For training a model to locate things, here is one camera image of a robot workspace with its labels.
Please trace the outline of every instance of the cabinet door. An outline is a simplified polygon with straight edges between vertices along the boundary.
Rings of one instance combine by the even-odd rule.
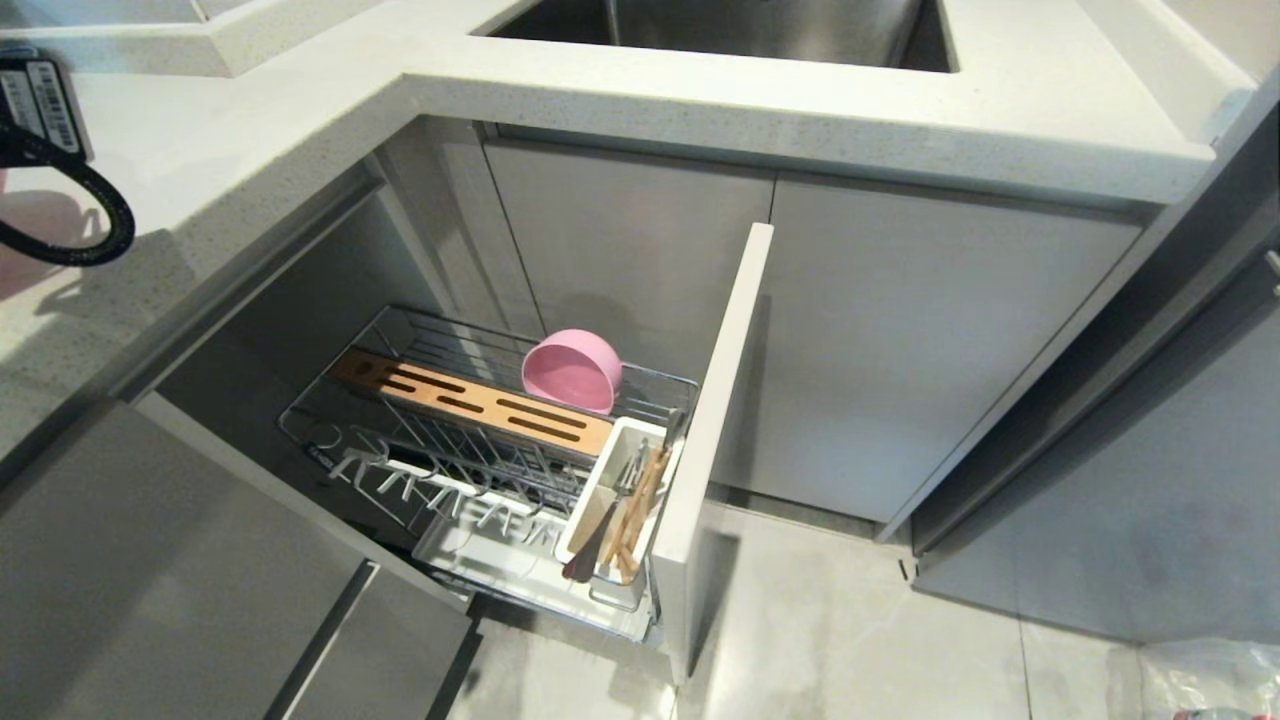
[[[773,173],[536,143],[485,154],[547,332],[585,328],[701,380]]]
[[[740,478],[878,521],[977,442],[970,430],[1138,233],[797,177],[780,179],[773,222],[753,470]]]
[[[289,717],[422,720],[468,621],[379,570],[342,623]]]
[[[362,560],[123,405],[18,483],[5,717],[261,717]]]
[[[705,500],[712,482],[741,483],[736,475],[745,451],[748,389],[741,379],[750,374],[746,351],[772,241],[771,225],[751,227],[649,555],[662,606],[663,650],[677,684],[694,670],[727,585],[724,573],[733,564],[732,543],[714,532],[714,507]]]

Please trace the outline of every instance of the plastic bag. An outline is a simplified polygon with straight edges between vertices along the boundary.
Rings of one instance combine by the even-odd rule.
[[[1280,646],[1197,639],[1144,646],[1138,660],[1146,720],[1204,708],[1280,716]]]

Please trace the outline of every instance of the knife slot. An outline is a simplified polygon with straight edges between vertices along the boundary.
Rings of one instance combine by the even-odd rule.
[[[564,415],[561,415],[558,413],[552,413],[549,410],[543,410],[541,407],[534,407],[530,405],[525,405],[522,402],[512,402],[504,397],[498,400],[498,405],[503,407],[509,407],[512,410],[520,410],[521,413],[529,413],[530,415],[538,415],[539,418],[543,418],[545,420],[554,420],[557,423],[563,423],[571,428],[586,427],[586,423],[584,423],[582,420],[575,418],[566,418]]]
[[[481,407],[479,405],[472,405],[470,402],[463,402],[463,401],[461,401],[461,400],[458,400],[456,397],[449,397],[447,395],[436,396],[435,400],[438,402],[443,402],[445,405],[451,405],[453,407],[458,407],[461,410],[466,410],[467,413],[475,413],[476,415],[480,415],[480,414],[484,413],[484,407]]]
[[[447,383],[447,382],[440,380],[438,378],[431,378],[431,377],[428,377],[428,375],[413,373],[413,372],[406,370],[403,368],[392,368],[389,372],[393,375],[399,375],[402,378],[408,378],[411,380],[417,380],[417,382],[420,382],[422,384],[429,384],[431,387],[438,387],[440,389],[447,389],[449,392],[456,392],[458,395],[462,395],[463,392],[467,391],[467,388],[465,388],[462,386],[453,384],[453,383]]]
[[[526,420],[526,419],[516,416],[516,415],[512,415],[512,416],[507,418],[507,421],[511,423],[512,425],[518,425],[521,428],[527,428],[530,430],[538,430],[540,433],[547,433],[547,434],[549,434],[552,437],[558,437],[561,439],[567,439],[568,442],[577,442],[577,441],[582,439],[582,436],[575,436],[572,433],[566,433],[564,430],[558,430],[556,428],[548,428],[547,425],[539,425],[538,423],[534,423],[532,420]]]

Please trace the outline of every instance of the metal utensil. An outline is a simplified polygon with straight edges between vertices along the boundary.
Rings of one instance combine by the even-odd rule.
[[[591,530],[591,536],[586,538],[586,542],[577,551],[568,562],[564,564],[564,569],[561,570],[561,577],[575,583],[586,583],[595,575],[595,566],[600,560],[600,546],[604,544],[604,534],[609,530],[609,521],[613,519],[613,512],[618,509],[618,505],[625,497],[630,497],[635,492],[636,479],[639,478],[639,470],[641,465],[641,459],[648,455],[649,443],[648,441],[641,443],[640,452],[635,457],[627,460],[627,464],[622,468],[622,474],[617,483],[613,484],[613,501],[609,503],[609,509],[604,511],[604,518],[600,519],[600,524]]]

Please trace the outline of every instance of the wooden knife block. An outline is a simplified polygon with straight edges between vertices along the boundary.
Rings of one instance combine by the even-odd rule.
[[[351,348],[329,375],[471,423],[598,457],[613,423],[447,373]]]

